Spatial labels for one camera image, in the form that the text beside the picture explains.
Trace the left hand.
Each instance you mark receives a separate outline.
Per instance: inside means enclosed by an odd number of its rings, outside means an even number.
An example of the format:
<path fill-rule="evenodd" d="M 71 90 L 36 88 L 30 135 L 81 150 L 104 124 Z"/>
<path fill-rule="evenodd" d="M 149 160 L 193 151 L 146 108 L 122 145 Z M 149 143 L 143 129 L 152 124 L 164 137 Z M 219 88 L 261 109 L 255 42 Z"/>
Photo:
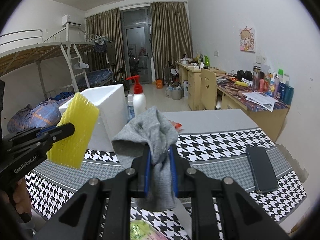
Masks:
<path fill-rule="evenodd" d="M 16 203 L 15 209 L 19 214 L 27 213 L 29 216 L 32 216 L 31 198 L 24 177 L 16 183 L 12 197 Z"/>

